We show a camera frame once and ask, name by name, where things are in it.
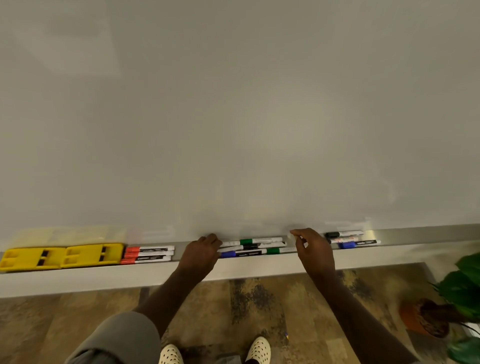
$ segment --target terracotta pot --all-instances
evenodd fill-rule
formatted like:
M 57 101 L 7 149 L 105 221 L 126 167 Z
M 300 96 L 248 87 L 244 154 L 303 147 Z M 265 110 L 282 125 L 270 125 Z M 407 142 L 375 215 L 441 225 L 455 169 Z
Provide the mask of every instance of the terracotta pot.
M 448 323 L 442 323 L 443 330 L 440 334 L 433 335 L 425 329 L 425 325 L 429 325 L 427 321 L 420 315 L 421 309 L 425 305 L 435 304 L 431 300 L 422 298 L 418 302 L 402 302 L 400 305 L 399 313 L 405 326 L 415 332 L 422 335 L 434 336 L 436 338 L 444 338 L 448 335 L 449 326 Z

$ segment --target hand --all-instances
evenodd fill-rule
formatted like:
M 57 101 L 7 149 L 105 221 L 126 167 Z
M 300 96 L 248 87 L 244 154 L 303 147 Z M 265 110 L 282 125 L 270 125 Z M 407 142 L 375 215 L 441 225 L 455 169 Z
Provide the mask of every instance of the hand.
M 195 284 L 201 282 L 210 273 L 220 257 L 217 252 L 221 240 L 215 234 L 202 236 L 191 242 L 181 256 L 177 271 L 191 279 Z
M 325 238 L 313 229 L 291 230 L 297 237 L 297 254 L 308 275 L 315 281 L 336 279 L 333 251 Z

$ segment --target potted plant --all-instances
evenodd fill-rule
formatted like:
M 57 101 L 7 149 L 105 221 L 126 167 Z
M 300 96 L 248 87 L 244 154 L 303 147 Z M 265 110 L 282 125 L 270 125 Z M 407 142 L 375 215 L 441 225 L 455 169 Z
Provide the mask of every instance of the potted plant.
M 400 317 L 407 328 L 444 338 L 448 335 L 450 322 L 463 326 L 467 322 L 480 323 L 480 253 L 461 258 L 456 266 L 459 270 L 434 285 L 446 304 L 436 304 L 425 298 L 416 303 L 401 304 Z M 479 353 L 479 338 L 453 343 L 448 351 L 451 359 L 459 363 L 480 363 Z

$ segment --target plant pot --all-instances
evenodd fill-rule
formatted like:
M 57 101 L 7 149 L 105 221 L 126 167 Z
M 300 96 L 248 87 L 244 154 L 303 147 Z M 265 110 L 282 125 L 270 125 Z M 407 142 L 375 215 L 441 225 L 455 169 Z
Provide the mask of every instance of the plant pot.
M 426 298 L 416 303 L 403 302 L 400 305 L 400 317 L 409 330 L 443 339 L 450 331 L 448 322 L 429 322 L 421 314 L 424 308 L 433 305 L 436 306 L 436 303 Z

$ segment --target white shoe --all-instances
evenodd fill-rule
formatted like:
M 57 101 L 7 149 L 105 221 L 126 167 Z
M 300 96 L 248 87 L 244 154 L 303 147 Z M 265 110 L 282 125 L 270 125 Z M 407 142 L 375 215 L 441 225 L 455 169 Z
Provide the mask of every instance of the white shoe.
M 180 351 L 175 345 L 168 344 L 160 353 L 158 364 L 183 364 Z
M 263 336 L 259 336 L 255 339 L 250 350 L 248 350 L 247 359 L 255 359 L 260 364 L 269 364 L 272 352 L 270 351 L 270 344 Z

